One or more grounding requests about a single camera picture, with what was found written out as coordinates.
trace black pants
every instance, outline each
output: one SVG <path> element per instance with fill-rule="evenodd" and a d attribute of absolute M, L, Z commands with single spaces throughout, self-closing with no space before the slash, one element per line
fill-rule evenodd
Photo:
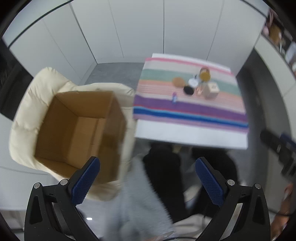
<path fill-rule="evenodd" d="M 237 169 L 226 151 L 220 149 L 193 148 L 192 156 L 197 159 L 205 157 L 212 167 L 225 177 L 237 182 Z M 143 158 L 146 173 L 150 182 L 168 210 L 173 222 L 183 220 L 193 214 L 204 214 L 213 217 L 219 207 L 214 205 L 206 190 L 201 189 L 192 213 L 185 207 L 182 177 L 180 172 L 180 157 L 172 152 L 169 145 L 152 146 Z"/>

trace striped cloth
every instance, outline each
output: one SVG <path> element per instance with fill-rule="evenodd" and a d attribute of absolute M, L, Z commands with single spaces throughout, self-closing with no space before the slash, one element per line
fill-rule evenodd
<path fill-rule="evenodd" d="M 186 95 L 172 84 L 174 77 L 188 81 L 202 67 L 210 69 L 210 81 L 219 86 L 215 99 Z M 177 94 L 176 103 L 172 102 L 173 93 Z M 248 132 L 246 110 L 230 69 L 182 56 L 153 54 L 146 59 L 134 100 L 134 118 Z"/>

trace beige cushion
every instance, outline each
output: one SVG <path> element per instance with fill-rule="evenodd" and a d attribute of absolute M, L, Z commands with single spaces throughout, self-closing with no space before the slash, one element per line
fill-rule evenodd
<path fill-rule="evenodd" d="M 110 200 L 119 191 L 127 173 L 135 141 L 136 123 L 133 120 L 135 92 L 132 88 L 117 83 L 77 86 L 52 68 L 42 69 L 32 80 L 17 110 L 9 138 L 10 155 L 21 165 L 48 172 L 58 181 L 63 179 L 61 175 L 37 161 L 34 154 L 39 130 L 53 97 L 57 93 L 68 91 L 113 91 L 127 121 L 118 179 L 106 184 L 92 185 L 86 196 L 96 200 Z"/>

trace small cube box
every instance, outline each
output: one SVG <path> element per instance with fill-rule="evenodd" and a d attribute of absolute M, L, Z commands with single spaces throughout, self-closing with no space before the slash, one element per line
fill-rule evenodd
<path fill-rule="evenodd" d="M 204 87 L 202 94 L 207 99 L 213 99 L 216 98 L 216 96 L 219 94 L 220 89 L 215 82 L 207 83 Z"/>

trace green stripe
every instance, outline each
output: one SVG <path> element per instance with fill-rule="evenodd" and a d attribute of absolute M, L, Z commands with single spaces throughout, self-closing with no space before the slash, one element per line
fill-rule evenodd
<path fill-rule="evenodd" d="M 143 69 L 140 79 L 170 82 L 175 77 L 182 77 L 185 81 L 188 81 L 190 78 L 192 78 L 192 74 L 186 74 L 186 73 L 177 72 L 177 71 Z M 241 96 L 240 90 L 237 85 L 225 83 L 221 80 L 216 80 L 216 79 L 211 79 L 211 81 L 214 81 L 218 84 L 220 91 Z"/>

